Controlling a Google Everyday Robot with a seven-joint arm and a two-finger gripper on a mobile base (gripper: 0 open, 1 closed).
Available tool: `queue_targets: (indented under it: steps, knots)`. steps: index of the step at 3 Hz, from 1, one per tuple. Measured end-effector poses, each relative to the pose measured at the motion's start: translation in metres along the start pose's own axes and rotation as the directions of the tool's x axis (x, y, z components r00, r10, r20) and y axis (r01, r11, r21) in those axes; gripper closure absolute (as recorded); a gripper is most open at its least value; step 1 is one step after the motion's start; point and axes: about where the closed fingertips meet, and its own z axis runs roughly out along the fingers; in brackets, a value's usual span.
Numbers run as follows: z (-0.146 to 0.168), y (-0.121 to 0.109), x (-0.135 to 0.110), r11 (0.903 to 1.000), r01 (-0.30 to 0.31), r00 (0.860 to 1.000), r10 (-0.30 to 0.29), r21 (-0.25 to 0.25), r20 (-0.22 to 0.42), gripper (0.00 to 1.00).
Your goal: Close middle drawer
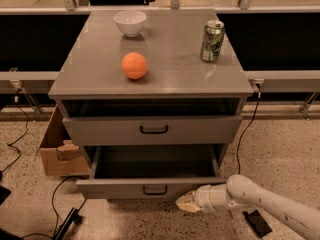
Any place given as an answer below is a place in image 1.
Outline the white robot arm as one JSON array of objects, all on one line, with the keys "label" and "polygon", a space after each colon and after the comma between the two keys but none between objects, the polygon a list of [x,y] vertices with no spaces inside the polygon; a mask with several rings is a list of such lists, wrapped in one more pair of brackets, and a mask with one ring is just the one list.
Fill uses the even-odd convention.
[{"label": "white robot arm", "polygon": [[202,185],[176,200],[182,211],[211,213],[256,206],[306,240],[320,240],[320,211],[268,191],[243,175],[232,175],[224,184]]}]

